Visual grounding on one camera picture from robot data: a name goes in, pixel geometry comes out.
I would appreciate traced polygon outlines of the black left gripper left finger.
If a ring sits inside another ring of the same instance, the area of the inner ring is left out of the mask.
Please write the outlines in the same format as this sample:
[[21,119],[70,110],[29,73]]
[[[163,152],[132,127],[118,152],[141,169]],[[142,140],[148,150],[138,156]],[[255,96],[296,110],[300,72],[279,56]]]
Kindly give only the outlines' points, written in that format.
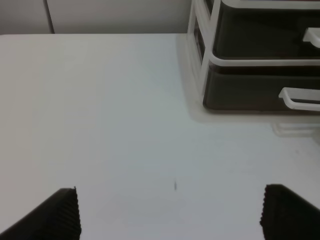
[[61,188],[0,234],[2,240],[79,240],[77,189]]

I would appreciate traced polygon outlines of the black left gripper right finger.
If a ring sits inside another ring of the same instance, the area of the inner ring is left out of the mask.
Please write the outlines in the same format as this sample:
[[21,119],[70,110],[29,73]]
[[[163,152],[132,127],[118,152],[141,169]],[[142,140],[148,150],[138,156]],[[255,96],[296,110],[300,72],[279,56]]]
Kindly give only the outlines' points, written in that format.
[[266,240],[320,238],[320,210],[282,184],[265,187],[259,223]]

